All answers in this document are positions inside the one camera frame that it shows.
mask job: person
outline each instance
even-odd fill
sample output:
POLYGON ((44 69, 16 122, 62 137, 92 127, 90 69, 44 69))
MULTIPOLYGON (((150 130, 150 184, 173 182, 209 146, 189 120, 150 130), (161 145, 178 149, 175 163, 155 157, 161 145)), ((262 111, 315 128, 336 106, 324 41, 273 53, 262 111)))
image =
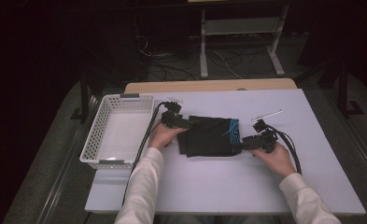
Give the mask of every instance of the person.
MULTIPOLYGON (((119 211, 115 223, 153 223, 158 184, 163 168, 162 151, 178 133, 185 131, 187 130, 170 129, 162 123, 157 124, 149 141, 147 152, 131 175, 125 204, 119 211)), ((279 188, 285 195, 297 223, 341 223, 320 196, 306 185, 303 177, 296 173, 289 152, 282 145, 276 143, 274 151, 269 154, 258 149, 251 150, 251 153, 281 176, 282 181, 279 188)), ((242 223, 249 223, 249 220, 250 217, 243 219, 242 223)))

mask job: folded black garment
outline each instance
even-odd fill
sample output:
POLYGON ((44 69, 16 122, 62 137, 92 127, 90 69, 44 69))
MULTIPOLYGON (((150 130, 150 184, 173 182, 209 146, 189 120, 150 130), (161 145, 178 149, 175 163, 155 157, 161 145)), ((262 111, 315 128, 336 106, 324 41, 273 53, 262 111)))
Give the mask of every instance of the folded black garment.
POLYGON ((187 157, 227 157, 233 152, 233 144, 240 142, 239 119, 222 119, 189 116, 192 128, 177 136, 180 154, 187 157))

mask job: person's right hand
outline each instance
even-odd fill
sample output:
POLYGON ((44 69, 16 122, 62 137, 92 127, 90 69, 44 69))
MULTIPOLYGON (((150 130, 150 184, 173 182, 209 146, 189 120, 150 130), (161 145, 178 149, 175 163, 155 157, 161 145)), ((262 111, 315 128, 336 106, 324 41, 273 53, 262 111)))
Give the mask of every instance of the person's right hand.
POLYGON ((296 173, 291 164, 289 152, 279 143, 275 143, 275 148, 271 153, 265 153, 259 149, 251 150, 250 152, 264 161, 270 170, 279 174, 282 178, 296 173))

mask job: white sleeve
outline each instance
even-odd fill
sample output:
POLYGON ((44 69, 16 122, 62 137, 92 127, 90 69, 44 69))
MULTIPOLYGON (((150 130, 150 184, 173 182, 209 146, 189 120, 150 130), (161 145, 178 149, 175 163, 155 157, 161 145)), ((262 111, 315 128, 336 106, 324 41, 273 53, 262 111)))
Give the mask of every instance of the white sleeve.
POLYGON ((295 173, 287 176, 282 180, 279 188, 284 193, 297 223, 341 223, 320 196, 306 185, 300 174, 295 173))
POLYGON ((131 175, 125 203, 115 223, 153 223, 162 168, 162 153, 150 147, 131 175))

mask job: white plastic basket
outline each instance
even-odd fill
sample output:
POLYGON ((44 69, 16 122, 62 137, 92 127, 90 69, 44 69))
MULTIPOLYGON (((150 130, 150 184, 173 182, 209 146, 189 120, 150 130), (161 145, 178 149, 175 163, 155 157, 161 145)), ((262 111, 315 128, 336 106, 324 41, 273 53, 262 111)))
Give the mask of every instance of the white plastic basket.
POLYGON ((152 95, 106 95, 80 155, 93 169, 130 169, 154 106, 152 95))

